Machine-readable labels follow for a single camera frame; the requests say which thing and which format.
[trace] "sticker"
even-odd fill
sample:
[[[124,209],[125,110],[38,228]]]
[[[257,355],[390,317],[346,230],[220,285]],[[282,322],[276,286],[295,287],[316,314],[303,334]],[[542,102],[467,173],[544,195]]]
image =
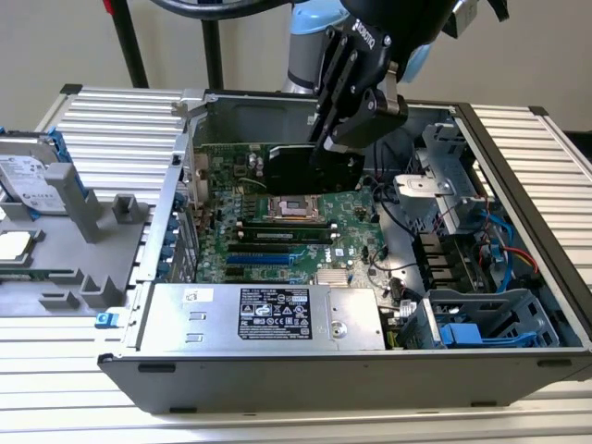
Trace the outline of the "sticker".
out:
[[[45,182],[45,165],[33,157],[0,155],[0,181],[29,208],[43,212],[64,212],[57,190]]]
[[[214,300],[214,289],[185,289],[183,302],[211,302]]]
[[[241,289],[241,339],[312,339],[308,289]]]

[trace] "blue latch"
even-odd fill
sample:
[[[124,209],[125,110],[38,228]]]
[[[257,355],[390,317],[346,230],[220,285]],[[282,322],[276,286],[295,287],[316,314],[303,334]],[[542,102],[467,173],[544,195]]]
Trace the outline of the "blue latch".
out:
[[[119,314],[116,313],[99,313],[94,319],[95,328],[117,328],[117,320]]]

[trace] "green motherboard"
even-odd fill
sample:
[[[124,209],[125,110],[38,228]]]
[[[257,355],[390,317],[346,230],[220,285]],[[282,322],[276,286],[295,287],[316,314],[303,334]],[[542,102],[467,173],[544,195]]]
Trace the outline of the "green motherboard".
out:
[[[319,271],[343,270],[337,276],[347,281],[338,284],[381,293],[386,274],[372,270],[368,276],[367,252],[383,245],[370,188],[318,196],[266,195],[258,171],[273,146],[203,145],[196,152],[207,156],[209,184],[208,201],[196,208],[196,281],[310,284]]]

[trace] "warning label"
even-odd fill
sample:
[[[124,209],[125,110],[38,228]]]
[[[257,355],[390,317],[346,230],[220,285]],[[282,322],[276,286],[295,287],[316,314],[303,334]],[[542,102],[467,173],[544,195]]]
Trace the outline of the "warning label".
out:
[[[312,339],[307,289],[241,289],[241,339]]]

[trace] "metal bracket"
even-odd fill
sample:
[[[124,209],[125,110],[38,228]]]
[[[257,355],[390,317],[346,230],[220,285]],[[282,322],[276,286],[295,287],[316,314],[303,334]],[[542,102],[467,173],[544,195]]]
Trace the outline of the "metal bracket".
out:
[[[399,195],[408,197],[427,197],[434,199],[439,196],[452,196],[454,189],[447,179],[436,181],[428,176],[400,174],[395,177]]]

